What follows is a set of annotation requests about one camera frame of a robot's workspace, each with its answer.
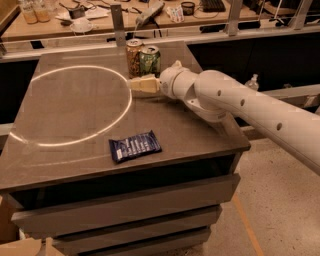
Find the workbench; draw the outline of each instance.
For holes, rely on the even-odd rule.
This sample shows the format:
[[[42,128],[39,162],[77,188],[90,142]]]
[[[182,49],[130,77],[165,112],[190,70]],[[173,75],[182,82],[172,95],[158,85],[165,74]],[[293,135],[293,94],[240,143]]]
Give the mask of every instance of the workbench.
[[[161,69],[201,68],[183,42]],[[250,143],[234,118],[207,125],[175,100],[127,87],[122,47],[43,55],[0,158],[12,221],[65,255],[150,255],[207,240]],[[120,164],[109,139],[152,130],[162,152]]]
[[[120,2],[123,9],[135,7],[140,11],[146,10],[149,6],[158,0],[150,0],[149,3],[140,2],[138,0],[132,0],[129,2]],[[196,9],[199,8],[198,0],[191,0],[195,3]],[[95,4],[105,5],[101,1],[92,1]],[[106,1],[108,3],[119,3],[117,1]],[[158,23],[161,29],[166,28],[183,28],[183,27],[191,27],[191,26],[199,26],[199,25],[211,25],[211,24],[226,24],[229,18],[230,12],[230,3],[227,0],[223,0],[224,5],[226,7],[225,12],[213,12],[213,13],[204,13],[200,10],[196,10],[195,16],[185,16],[184,22],[175,23],[170,20],[168,14],[166,13],[167,7],[177,7],[181,4],[183,0],[175,0],[175,1],[165,1],[165,7],[162,10],[161,14],[158,15],[155,20]],[[71,0],[61,0],[65,6],[75,7],[76,3]],[[51,20],[45,23],[35,23],[35,24],[27,24],[24,20],[23,15],[20,13],[17,18],[10,24],[4,34],[1,36],[3,42],[13,42],[18,40],[37,40],[44,38],[56,38],[56,37],[67,37],[67,36],[79,36],[82,33],[74,33],[71,31],[69,26],[62,26],[61,20],[56,19],[55,16],[61,12],[66,12],[66,9],[59,7],[58,11],[55,15],[52,15]],[[123,12],[123,22],[126,31],[133,32],[136,26],[136,18],[138,16],[137,13],[133,12]],[[259,15],[257,15],[254,11],[251,11],[247,6],[243,6],[241,9],[240,20],[241,21],[257,21]],[[91,20],[93,24],[93,30],[90,32],[86,32],[86,35],[93,34],[101,34],[101,33],[111,33],[113,32],[113,22],[111,13],[109,13],[108,17],[102,17],[98,19]],[[157,29],[155,24],[148,24],[139,28],[139,30],[152,30]]]

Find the concrete floor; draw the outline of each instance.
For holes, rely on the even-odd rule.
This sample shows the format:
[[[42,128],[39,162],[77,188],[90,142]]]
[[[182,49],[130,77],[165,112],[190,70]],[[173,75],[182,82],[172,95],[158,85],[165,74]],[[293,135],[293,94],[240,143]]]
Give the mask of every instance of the concrete floor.
[[[157,256],[320,255],[320,177],[255,131],[249,139],[209,240]]]

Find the green soda can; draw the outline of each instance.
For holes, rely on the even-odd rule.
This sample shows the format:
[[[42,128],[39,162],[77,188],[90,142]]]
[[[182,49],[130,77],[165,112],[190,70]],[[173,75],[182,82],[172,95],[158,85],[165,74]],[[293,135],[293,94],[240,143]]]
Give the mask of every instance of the green soda can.
[[[140,76],[160,76],[160,51],[157,46],[144,46],[140,51]]]
[[[129,69],[129,78],[140,76],[139,52],[143,46],[143,42],[140,39],[133,38],[127,41],[126,53]]]

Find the bottle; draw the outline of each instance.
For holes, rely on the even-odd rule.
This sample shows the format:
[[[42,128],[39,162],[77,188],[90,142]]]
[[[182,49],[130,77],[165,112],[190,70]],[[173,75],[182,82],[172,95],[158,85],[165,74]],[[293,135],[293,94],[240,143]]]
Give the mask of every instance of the bottle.
[[[34,0],[32,2],[32,7],[36,13],[38,21],[47,22],[50,20],[48,10],[43,0]]]
[[[38,22],[37,16],[30,1],[19,0],[19,6],[23,17],[28,24],[34,24]]]
[[[253,74],[252,78],[248,82],[245,83],[245,86],[247,86],[255,91],[258,91],[259,84],[258,84],[257,80],[258,80],[258,75]]]

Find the background table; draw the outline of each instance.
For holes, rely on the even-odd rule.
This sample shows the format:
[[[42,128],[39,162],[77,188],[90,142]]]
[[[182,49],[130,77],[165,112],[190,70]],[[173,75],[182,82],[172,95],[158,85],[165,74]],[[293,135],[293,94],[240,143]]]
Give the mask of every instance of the background table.
[[[148,6],[152,5],[157,0],[150,0],[149,4],[139,2],[138,0],[132,0],[130,2],[121,2],[121,5],[124,9],[130,7],[136,7],[139,10],[143,11],[148,8]],[[100,1],[92,1],[96,4],[102,4]],[[203,13],[201,11],[197,11],[197,16],[201,18],[195,18],[194,16],[185,16],[185,21],[182,23],[172,22],[169,16],[166,13],[167,7],[176,7],[178,6],[182,0],[177,1],[165,1],[165,7],[162,13],[156,17],[156,21],[159,24],[160,28],[178,28],[178,27],[187,27],[187,26],[196,26],[196,25],[206,25],[206,24],[219,24],[219,23],[227,23],[230,11],[230,4],[227,0],[223,0],[226,11],[220,13]],[[74,7],[76,3],[71,0],[62,0],[66,6]],[[199,1],[194,1],[196,4],[196,8],[199,5]],[[59,12],[65,11],[65,9],[59,7]],[[135,29],[135,20],[138,14],[136,13],[126,13],[123,12],[123,21],[126,31],[134,31]],[[243,6],[241,10],[241,20],[257,20],[258,15],[249,10],[248,7]],[[62,26],[60,24],[61,20],[58,20],[54,17],[51,18],[49,22],[45,23],[36,23],[36,24],[27,24],[23,18],[23,15],[20,13],[19,16],[12,22],[12,24],[8,27],[5,33],[2,35],[1,39],[4,42],[12,42],[15,40],[36,40],[43,38],[54,38],[54,37],[62,37],[62,36],[73,36],[75,35],[69,28],[69,26]],[[111,13],[109,17],[93,19],[92,23],[94,24],[94,29],[86,34],[96,34],[96,33],[107,33],[113,32],[113,23],[111,18]],[[144,26],[143,29],[157,29],[154,24],[150,24]]]

